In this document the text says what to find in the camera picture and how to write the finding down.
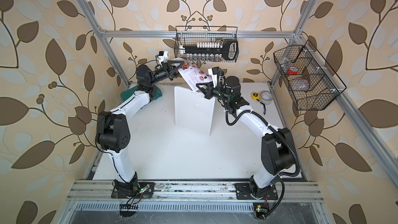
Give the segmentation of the restaurant menu sheet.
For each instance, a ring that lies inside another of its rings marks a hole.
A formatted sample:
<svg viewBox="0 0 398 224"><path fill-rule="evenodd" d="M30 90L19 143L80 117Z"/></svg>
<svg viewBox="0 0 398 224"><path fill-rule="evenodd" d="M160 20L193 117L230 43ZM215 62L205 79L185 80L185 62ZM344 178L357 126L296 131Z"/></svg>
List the restaurant menu sheet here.
<svg viewBox="0 0 398 224"><path fill-rule="evenodd" d="M183 58L177 58L176 60L183 62L182 67L178 71L192 91L199 90L197 84L212 83L212 77L207 72L198 68L194 63Z"/></svg>

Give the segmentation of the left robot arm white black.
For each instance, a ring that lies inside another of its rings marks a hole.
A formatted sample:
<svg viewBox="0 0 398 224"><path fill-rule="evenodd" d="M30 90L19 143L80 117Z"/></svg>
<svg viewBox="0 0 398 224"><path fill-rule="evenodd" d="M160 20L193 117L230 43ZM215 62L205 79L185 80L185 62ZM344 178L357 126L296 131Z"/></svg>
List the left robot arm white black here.
<svg viewBox="0 0 398 224"><path fill-rule="evenodd" d="M114 184L117 189L132 194L142 192L127 149L131 139L127 118L157 99L161 91L156 83L165 79L173 80L183 65L182 60L169 60L162 62L154 71L147 65L140 65L136 73L137 86L132 95L115 109L98 114L95 145L100 152L111 158L116 171Z"/></svg>

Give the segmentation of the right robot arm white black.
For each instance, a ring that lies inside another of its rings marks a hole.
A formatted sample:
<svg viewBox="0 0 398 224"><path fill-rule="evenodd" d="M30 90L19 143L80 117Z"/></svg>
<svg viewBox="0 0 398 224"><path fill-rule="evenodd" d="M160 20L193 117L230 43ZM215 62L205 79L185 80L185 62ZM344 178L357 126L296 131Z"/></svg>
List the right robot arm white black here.
<svg viewBox="0 0 398 224"><path fill-rule="evenodd" d="M230 76L224 83L199 83L197 88L206 99L215 97L221 102L226 113L227 125L233 126L241 121L261 139L263 167L249 181L254 198L264 197L266 191L281 177L296 177L300 174L299 158L291 131L272 125L255 112L249 102L241 96L241 85L236 77Z"/></svg>

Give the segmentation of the black socket holder set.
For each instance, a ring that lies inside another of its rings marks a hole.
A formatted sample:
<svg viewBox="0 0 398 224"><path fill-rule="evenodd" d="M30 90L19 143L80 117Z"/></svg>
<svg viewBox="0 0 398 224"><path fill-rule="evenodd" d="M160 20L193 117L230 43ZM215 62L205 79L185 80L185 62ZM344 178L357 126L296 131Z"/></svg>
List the black socket holder set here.
<svg viewBox="0 0 398 224"><path fill-rule="evenodd" d="M177 44L175 54L178 56L192 55L192 57L217 58L218 60L236 60L239 53L237 39L220 39L216 41L197 41L187 44Z"/></svg>

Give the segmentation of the yellow tape measure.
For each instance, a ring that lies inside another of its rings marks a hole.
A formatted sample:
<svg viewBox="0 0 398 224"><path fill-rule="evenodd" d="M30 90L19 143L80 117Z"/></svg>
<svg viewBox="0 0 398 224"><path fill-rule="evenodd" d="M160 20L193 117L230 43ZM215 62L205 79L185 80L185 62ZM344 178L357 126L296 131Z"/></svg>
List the yellow tape measure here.
<svg viewBox="0 0 398 224"><path fill-rule="evenodd" d="M253 92L252 94L251 94L251 97L254 99L254 100L256 100L256 101L259 101L260 100L260 94L258 93L258 92Z"/></svg>

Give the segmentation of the green tool case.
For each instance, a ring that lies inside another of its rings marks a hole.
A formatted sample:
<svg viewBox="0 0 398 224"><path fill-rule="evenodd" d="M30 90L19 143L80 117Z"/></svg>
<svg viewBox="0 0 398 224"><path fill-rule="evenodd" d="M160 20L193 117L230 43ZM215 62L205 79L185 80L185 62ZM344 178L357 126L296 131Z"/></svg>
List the green tool case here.
<svg viewBox="0 0 398 224"><path fill-rule="evenodd" d="M150 87L136 85L130 89L123 91L120 94L120 97L121 97L122 101L125 102L137 91L144 91L144 92L149 93L150 101L156 100L162 96L162 92L157 86L153 86L153 88L150 88Z"/></svg>

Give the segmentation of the red lidded container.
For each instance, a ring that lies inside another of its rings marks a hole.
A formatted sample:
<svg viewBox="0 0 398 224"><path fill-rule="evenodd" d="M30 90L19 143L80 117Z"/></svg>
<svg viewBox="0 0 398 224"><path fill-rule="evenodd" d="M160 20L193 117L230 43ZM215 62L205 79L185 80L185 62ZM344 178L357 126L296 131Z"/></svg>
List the red lidded container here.
<svg viewBox="0 0 398 224"><path fill-rule="evenodd" d="M299 73L299 69L296 66L289 66L287 69L288 75L297 75Z"/></svg>

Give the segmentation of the clear plastic container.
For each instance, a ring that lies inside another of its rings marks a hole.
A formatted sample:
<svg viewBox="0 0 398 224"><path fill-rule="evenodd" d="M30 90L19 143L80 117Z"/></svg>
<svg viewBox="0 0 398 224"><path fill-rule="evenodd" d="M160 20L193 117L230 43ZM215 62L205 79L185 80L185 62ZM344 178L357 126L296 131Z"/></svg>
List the clear plastic container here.
<svg viewBox="0 0 398 224"><path fill-rule="evenodd" d="M308 79L295 78L290 82L290 86L293 91L309 91L311 83Z"/></svg>

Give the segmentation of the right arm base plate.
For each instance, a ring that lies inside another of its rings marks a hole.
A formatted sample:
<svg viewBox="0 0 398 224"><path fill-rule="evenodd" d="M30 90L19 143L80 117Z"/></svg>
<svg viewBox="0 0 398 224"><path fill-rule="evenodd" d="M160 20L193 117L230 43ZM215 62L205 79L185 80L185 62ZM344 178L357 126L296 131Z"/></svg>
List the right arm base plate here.
<svg viewBox="0 0 398 224"><path fill-rule="evenodd" d="M238 200L278 200L275 185L258 188L254 183L236 183L236 197Z"/></svg>

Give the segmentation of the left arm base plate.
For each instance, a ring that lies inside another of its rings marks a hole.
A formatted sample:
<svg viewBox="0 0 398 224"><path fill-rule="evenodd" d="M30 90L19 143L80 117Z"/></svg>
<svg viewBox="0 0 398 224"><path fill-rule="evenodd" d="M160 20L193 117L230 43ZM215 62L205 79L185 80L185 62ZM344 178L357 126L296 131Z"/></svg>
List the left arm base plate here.
<svg viewBox="0 0 398 224"><path fill-rule="evenodd" d="M140 196L151 198L154 193L154 182L144 183L122 183L117 180L113 181L112 199L127 199Z"/></svg>

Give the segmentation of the aluminium mounting rail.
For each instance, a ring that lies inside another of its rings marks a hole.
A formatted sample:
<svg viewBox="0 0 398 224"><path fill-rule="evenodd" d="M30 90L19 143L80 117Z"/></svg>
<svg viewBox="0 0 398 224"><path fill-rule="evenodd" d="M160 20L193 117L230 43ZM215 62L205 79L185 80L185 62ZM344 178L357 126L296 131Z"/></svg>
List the aluminium mounting rail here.
<svg viewBox="0 0 398 224"><path fill-rule="evenodd" d="M77 180L67 199L72 201L127 200L131 193L115 186L112 180ZM277 183L263 198L253 197L246 181L177 181L157 180L144 193L145 200L153 201L201 201L201 202L275 202L322 203L321 191L316 183L288 181L282 187Z"/></svg>

